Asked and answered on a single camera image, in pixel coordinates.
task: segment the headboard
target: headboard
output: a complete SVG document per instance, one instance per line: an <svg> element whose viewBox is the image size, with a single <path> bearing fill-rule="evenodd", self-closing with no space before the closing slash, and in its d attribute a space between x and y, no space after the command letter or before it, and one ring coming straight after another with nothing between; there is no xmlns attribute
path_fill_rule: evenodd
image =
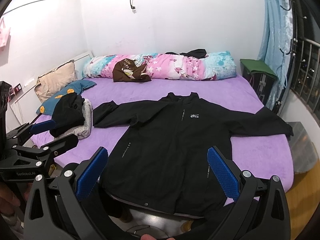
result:
<svg viewBox="0 0 320 240"><path fill-rule="evenodd" d="M85 62L92 57L92 53L90 51L87 51L70 59L74 59L75 61L77 79L82 79L82 68ZM66 60L58 66L61 66L70 60ZM22 89L22 92L17 96L16 99L9 102L9 106L20 124L31 122L37 116L36 110L41 105L41 102L34 91L36 80L37 77L34 77L34 81L24 87Z"/></svg>

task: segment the finger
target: finger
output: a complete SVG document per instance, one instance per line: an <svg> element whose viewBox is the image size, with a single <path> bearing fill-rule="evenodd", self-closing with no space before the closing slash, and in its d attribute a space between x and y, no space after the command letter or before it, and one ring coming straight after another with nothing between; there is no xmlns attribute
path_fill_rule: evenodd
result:
<svg viewBox="0 0 320 240"><path fill-rule="evenodd" d="M30 195L31 187L32 187L32 183L28 183L28 184L27 184L26 191L25 191L24 194L23 194L24 199L27 200L27 201L28 201L28 198L29 198L29 195Z"/></svg>
<svg viewBox="0 0 320 240"><path fill-rule="evenodd" d="M14 214L14 210L13 210L11 204L9 204L3 198L0 198L0 213L7 215L7 216Z"/></svg>
<svg viewBox="0 0 320 240"><path fill-rule="evenodd" d="M20 206L20 200L3 182L0 182L0 198L3 198L16 207Z"/></svg>
<svg viewBox="0 0 320 240"><path fill-rule="evenodd" d="M143 235L141 236L141 240L156 240L156 239L149 235Z"/></svg>

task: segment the pink bag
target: pink bag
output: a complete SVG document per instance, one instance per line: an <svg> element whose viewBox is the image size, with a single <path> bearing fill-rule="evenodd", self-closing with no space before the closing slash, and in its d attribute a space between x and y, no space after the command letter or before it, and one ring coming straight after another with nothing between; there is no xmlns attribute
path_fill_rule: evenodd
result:
<svg viewBox="0 0 320 240"><path fill-rule="evenodd" d="M7 45L11 28L6 28L3 18L0 20L0 51L4 51L4 47Z"/></svg>

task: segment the light blue curtain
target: light blue curtain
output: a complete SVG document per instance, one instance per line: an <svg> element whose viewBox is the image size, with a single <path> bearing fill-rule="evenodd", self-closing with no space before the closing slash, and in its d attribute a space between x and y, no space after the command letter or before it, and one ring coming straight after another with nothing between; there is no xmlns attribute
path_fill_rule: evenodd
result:
<svg viewBox="0 0 320 240"><path fill-rule="evenodd" d="M280 93L287 85L287 72L289 68L290 42L293 34L292 10L289 8L289 0L265 0L265 26L262 44L258 60L264 61L277 75L278 80L274 83L266 107L272 109L279 98Z"/></svg>

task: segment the purple bedsheet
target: purple bedsheet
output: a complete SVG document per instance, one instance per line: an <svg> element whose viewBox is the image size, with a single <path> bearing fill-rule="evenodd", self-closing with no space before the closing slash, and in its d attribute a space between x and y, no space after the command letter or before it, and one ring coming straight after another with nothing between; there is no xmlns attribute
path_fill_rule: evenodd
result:
<svg viewBox="0 0 320 240"><path fill-rule="evenodd" d="M219 104L230 110L256 113L263 105L249 83L241 76L218 81L183 81L153 79L146 83L114 83L109 78L90 79L96 86L83 92L82 97L91 101L93 108L114 100L117 104L138 100L159 100L169 92L187 96L196 92L200 98ZM51 119L42 115L37 122ZM92 128L91 135L80 140L78 146L55 158L64 167L70 162L80 163L89 159L100 147L109 153L127 130L127 127ZM32 141L44 145L53 140L49 132L34 135ZM264 137L232 137L232 156L241 170L249 170L254 176L269 179L281 178L284 190L293 183L293 162L285 135Z"/></svg>

